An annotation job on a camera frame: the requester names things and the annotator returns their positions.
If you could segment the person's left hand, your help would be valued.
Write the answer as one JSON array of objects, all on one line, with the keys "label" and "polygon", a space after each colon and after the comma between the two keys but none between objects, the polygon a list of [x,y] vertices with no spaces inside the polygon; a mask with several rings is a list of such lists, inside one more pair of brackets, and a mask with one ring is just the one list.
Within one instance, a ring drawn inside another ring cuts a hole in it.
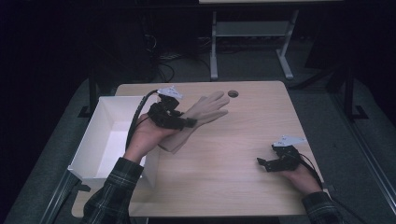
[{"label": "person's left hand", "polygon": [[137,164],[163,139],[178,133],[178,130],[158,127],[147,114],[138,119],[139,125],[135,128],[131,142],[127,147],[123,158]]}]

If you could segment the person's right hand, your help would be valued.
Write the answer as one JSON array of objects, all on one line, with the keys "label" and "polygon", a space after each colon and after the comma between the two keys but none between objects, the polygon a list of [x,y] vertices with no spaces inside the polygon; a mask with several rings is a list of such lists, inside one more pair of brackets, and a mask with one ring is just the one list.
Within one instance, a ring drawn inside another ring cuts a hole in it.
[{"label": "person's right hand", "polygon": [[280,174],[286,177],[304,196],[321,191],[317,180],[303,165],[299,165],[294,171],[281,171]]}]

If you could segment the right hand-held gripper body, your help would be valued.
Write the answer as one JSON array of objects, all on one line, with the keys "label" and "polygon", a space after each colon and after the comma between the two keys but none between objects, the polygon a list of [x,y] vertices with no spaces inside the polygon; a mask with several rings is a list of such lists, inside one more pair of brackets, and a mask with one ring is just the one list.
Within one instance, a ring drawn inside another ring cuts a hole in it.
[{"label": "right hand-held gripper body", "polygon": [[272,149],[278,156],[271,165],[272,172],[293,171],[301,162],[301,155],[295,145],[305,143],[302,137],[282,135],[272,144]]}]

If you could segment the grey metal stand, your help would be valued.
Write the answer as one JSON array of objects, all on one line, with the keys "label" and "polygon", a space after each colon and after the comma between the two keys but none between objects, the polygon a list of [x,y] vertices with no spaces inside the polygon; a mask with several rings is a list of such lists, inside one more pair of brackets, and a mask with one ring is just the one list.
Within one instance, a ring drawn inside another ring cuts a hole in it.
[{"label": "grey metal stand", "polygon": [[218,37],[283,37],[284,43],[276,50],[276,56],[286,79],[293,79],[293,73],[286,58],[287,49],[299,15],[294,10],[288,21],[219,21],[218,13],[212,13],[210,79],[219,78],[217,60]]}]

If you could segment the white box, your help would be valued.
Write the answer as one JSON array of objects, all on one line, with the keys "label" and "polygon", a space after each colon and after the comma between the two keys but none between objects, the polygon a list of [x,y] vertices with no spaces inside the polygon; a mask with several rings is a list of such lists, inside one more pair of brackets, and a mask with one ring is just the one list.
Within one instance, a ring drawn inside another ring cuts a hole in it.
[{"label": "white box", "polygon": [[100,189],[126,148],[142,96],[100,97],[68,170],[90,189]]}]

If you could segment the black stand post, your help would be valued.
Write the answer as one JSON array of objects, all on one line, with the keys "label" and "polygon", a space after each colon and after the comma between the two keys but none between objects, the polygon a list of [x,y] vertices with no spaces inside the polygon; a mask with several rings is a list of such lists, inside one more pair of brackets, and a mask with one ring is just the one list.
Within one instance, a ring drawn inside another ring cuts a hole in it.
[{"label": "black stand post", "polygon": [[97,85],[97,76],[94,68],[91,69],[89,73],[89,104],[83,106],[78,114],[79,118],[87,118],[90,119],[93,115],[93,112],[98,104],[98,92],[99,87]]},{"label": "black stand post", "polygon": [[346,117],[354,122],[356,119],[368,119],[367,114],[360,105],[353,104],[354,96],[354,74],[352,68],[348,67],[345,74],[344,112]]}]

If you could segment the beige glove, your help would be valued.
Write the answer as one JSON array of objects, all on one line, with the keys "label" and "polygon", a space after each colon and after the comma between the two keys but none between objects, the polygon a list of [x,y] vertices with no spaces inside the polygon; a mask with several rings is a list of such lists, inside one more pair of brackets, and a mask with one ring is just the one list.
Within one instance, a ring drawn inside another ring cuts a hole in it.
[{"label": "beige glove", "polygon": [[228,103],[230,103],[230,97],[226,96],[223,91],[215,91],[208,96],[202,96],[181,116],[183,119],[195,119],[194,126],[186,127],[166,137],[160,142],[159,147],[165,151],[177,153],[198,128],[225,116],[228,110],[223,107]]}]

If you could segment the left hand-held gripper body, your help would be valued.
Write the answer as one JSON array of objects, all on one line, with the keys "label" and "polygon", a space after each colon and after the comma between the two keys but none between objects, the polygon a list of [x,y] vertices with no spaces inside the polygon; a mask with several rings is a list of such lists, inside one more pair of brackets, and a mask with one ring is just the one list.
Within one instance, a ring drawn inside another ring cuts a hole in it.
[{"label": "left hand-held gripper body", "polygon": [[160,101],[150,106],[148,116],[159,127],[172,130],[182,130],[187,121],[181,116],[182,112],[177,111],[179,99],[183,95],[174,86],[156,90]]}]

